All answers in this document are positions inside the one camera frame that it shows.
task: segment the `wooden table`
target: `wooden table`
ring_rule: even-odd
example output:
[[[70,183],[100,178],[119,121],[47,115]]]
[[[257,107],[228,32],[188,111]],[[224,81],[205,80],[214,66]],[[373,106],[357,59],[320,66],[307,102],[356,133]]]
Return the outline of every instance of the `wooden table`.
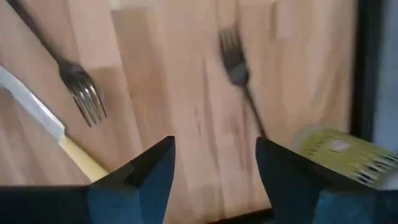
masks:
[[[308,124],[348,129],[355,0],[23,2],[51,43],[94,78],[109,117],[93,128],[85,124],[55,61],[5,1],[0,64],[74,141],[112,171],[176,136],[166,223],[270,207],[254,158],[254,118],[223,70],[218,29],[239,22],[251,87],[273,141],[289,147]],[[0,184],[88,183],[5,90],[0,105]]]

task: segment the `wood grain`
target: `wood grain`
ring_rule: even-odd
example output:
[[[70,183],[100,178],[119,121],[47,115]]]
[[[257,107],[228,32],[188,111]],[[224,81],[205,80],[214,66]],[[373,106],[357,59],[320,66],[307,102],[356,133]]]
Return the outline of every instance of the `wood grain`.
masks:
[[[0,32],[0,63],[65,122],[74,141],[112,170],[176,136],[166,223],[206,223],[270,207],[254,158],[254,118],[222,67],[219,29],[239,24],[250,86],[273,141],[289,147],[309,124],[348,129],[355,0],[24,2],[51,42],[102,91],[109,118],[90,129],[54,61],[0,3],[0,30],[7,30]],[[39,147],[23,131],[40,131],[38,124],[0,96],[1,105],[13,105],[0,111],[0,153],[11,158],[0,164],[0,184],[87,181],[51,139]],[[15,141],[14,132],[25,140]],[[54,159],[41,160],[50,149]],[[51,166],[68,172],[54,176]]]

